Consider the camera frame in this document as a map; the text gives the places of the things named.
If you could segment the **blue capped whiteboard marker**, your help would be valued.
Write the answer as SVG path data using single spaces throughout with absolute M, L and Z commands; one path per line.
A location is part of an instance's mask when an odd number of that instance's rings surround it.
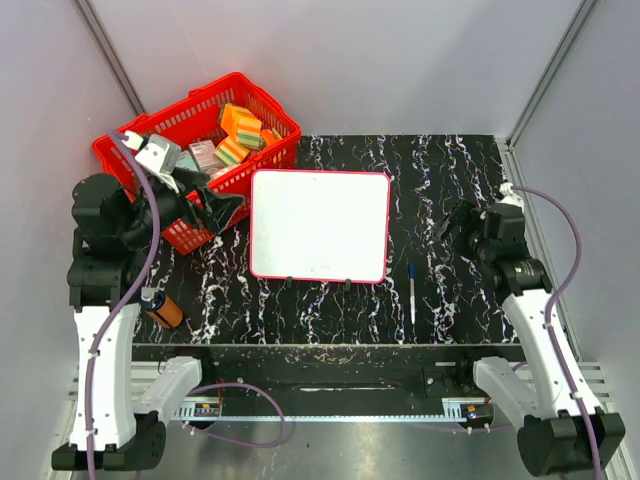
M 416 290 L 415 290 L 416 268 L 414 264 L 409 264 L 408 275 L 409 275 L 410 320 L 411 320 L 412 326 L 415 326 L 416 324 Z

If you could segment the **pink framed whiteboard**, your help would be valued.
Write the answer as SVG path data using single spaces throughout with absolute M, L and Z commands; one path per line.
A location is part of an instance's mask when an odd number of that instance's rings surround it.
M 391 180 L 381 172 L 261 169 L 251 178 L 249 268 L 264 279 L 378 284 Z

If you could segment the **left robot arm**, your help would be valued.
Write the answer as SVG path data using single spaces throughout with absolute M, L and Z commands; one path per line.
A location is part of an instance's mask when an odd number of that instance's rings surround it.
M 55 471 L 144 471 L 155 468 L 167 425 L 191 391 L 211 392 L 215 369 L 200 355 L 177 355 L 139 397 L 131 392 L 134 325 L 160 304 L 143 284 L 161 233 L 178 220 L 222 232 L 245 199 L 209 189 L 201 175 L 178 172 L 176 188 L 144 175 L 136 199 L 108 173 L 72 192 L 76 222 L 67 273 L 79 345 L 78 403 L 69 439 L 51 454 Z

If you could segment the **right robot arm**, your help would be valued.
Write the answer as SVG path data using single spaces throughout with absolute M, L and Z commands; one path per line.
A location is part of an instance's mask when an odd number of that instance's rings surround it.
M 590 471 L 601 478 L 626 429 L 587 384 L 558 319 L 546 268 L 531 256 L 525 231 L 518 201 L 481 208 L 461 200 L 434 228 L 435 238 L 449 241 L 492 287 L 532 378 L 524 382 L 508 360 L 490 356 L 459 366 L 455 384 L 468 396 L 484 391 L 502 410 L 531 475 Z

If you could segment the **teal small box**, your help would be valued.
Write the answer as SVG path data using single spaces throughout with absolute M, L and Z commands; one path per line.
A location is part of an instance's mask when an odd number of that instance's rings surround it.
M 197 161 L 189 150 L 183 150 L 180 152 L 175 163 L 175 168 L 194 172 L 200 171 Z

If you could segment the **pink small box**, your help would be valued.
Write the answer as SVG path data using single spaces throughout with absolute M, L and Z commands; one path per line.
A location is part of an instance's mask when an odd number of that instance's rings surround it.
M 207 139 L 191 143 L 189 145 L 189 151 L 192 153 L 201 170 L 214 168 L 218 164 L 214 154 L 215 145 L 212 140 Z

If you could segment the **striped sponge block lower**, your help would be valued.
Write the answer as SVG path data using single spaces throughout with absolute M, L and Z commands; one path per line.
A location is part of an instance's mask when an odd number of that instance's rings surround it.
M 230 136 L 224 138 L 214 150 L 214 156 L 227 166 L 237 165 L 244 162 L 251 150 L 234 141 Z

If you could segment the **striped sponge block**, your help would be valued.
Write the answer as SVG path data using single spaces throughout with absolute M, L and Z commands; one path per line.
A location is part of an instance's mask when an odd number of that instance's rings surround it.
M 235 141 L 249 149 L 262 148 L 262 121 L 254 116 L 241 115 L 235 121 Z
M 244 162 L 251 150 L 234 141 L 230 136 L 224 138 L 214 150 L 214 156 L 227 166 L 237 165 Z

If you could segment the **red plastic basket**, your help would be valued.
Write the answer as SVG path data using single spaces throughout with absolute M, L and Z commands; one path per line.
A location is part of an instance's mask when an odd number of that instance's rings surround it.
M 250 212 L 251 176 L 261 168 L 295 167 L 301 128 L 264 89 L 239 72 L 189 92 L 154 114 L 120 128 L 181 147 L 176 163 L 203 173 L 210 191 L 244 197 L 229 224 Z

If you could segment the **orange cylindrical bottle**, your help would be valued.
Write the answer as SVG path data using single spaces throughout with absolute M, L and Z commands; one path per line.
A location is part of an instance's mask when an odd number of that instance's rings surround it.
M 177 329 L 184 320 L 181 308 L 162 290 L 143 287 L 140 292 L 141 309 L 162 328 Z

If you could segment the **aluminium rail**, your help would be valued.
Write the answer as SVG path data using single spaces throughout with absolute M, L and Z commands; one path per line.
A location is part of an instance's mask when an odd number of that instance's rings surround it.
M 267 364 L 230 365 L 220 381 L 234 379 L 239 388 L 190 394 L 173 419 L 195 424 L 277 422 L 278 410 L 287 422 L 465 423 L 494 416 L 486 394 L 462 392 L 444 379 L 446 370 L 438 365 L 433 377 L 422 369 L 413 376 L 372 384 L 304 384 L 291 375 L 269 378 Z

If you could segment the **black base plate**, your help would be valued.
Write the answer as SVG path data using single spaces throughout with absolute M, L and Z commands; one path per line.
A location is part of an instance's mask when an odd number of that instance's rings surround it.
M 446 366 L 444 379 L 462 392 L 482 393 L 471 379 L 471 367 L 483 357 L 523 360 L 518 345 L 156 345 L 133 348 L 132 391 L 140 395 L 159 374 L 174 353 L 193 354 L 202 359 L 204 381 L 220 381 L 230 365 L 269 366 L 267 376 L 291 375 L 304 384 L 391 382 L 413 376 L 424 369 L 433 377 L 438 365 Z

